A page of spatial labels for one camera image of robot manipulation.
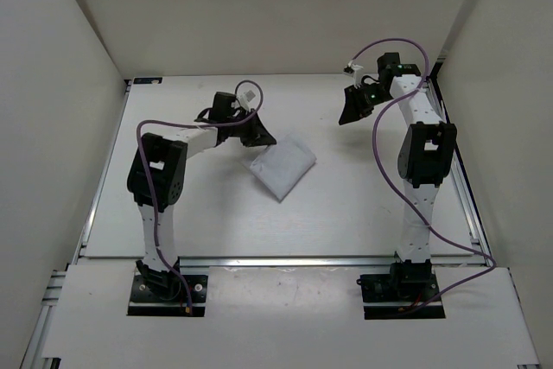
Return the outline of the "white skirt cloth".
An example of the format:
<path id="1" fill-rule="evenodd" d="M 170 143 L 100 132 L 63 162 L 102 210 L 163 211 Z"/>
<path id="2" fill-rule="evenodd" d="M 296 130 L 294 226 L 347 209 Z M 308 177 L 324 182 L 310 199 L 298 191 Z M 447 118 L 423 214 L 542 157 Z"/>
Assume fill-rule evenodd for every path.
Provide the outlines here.
<path id="1" fill-rule="evenodd" d="M 282 202 L 316 161 L 304 137 L 289 133 L 277 144 L 245 156 L 241 164 L 277 202 Z"/>

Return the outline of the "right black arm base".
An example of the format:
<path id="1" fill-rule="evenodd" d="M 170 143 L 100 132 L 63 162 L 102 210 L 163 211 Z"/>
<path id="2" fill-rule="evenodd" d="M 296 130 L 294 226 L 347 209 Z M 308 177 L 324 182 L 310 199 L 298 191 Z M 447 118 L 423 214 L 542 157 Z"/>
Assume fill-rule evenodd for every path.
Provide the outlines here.
<path id="1" fill-rule="evenodd" d="M 370 320 L 435 320 L 446 317 L 432 264 L 393 263 L 387 274 L 362 274 L 356 280 Z"/>

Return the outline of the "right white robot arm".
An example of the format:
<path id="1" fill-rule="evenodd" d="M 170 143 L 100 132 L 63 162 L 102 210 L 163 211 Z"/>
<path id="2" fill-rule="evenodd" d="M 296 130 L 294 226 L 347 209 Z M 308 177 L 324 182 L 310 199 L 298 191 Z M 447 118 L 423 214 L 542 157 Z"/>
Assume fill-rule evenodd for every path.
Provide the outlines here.
<path id="1" fill-rule="evenodd" d="M 376 105 L 396 99 L 407 125 L 397 157 L 397 171 L 407 198 L 404 228 L 397 261 L 384 275 L 359 279 L 374 301 L 406 300 L 428 289 L 435 281 L 429 249 L 433 206 L 439 187 L 449 174 L 457 129 L 437 115 L 422 88 L 423 76 L 415 64 L 403 64 L 398 53 L 377 59 L 378 78 L 366 80 L 364 69 L 353 62 L 344 73 L 353 77 L 345 89 L 345 106 L 339 124 L 350 124 L 371 115 Z"/>

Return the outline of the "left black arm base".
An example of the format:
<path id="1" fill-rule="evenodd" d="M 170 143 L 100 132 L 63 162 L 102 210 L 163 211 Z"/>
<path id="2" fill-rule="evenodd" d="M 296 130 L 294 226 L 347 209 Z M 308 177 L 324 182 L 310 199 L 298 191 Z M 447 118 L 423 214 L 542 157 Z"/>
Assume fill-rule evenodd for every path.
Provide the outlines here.
<path id="1" fill-rule="evenodd" d="M 208 275 L 188 274 L 186 289 L 172 271 L 151 270 L 142 260 L 136 263 L 127 308 L 129 316 L 204 317 Z"/>

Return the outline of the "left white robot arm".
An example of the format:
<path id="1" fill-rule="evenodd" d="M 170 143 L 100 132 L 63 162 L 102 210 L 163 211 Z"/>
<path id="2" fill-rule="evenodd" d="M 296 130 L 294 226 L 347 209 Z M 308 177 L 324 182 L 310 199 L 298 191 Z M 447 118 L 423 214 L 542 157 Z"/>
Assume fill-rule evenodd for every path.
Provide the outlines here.
<path id="1" fill-rule="evenodd" d="M 200 112 L 196 125 L 180 127 L 173 136 L 137 128 L 137 152 L 127 189 L 143 223 L 144 255 L 137 261 L 143 284 L 164 301 L 187 291 L 175 248 L 174 206 L 184 187 L 187 161 L 200 152 L 237 138 L 246 148 L 270 146 L 277 140 L 251 107 L 253 91 L 217 92 L 211 107 Z"/>

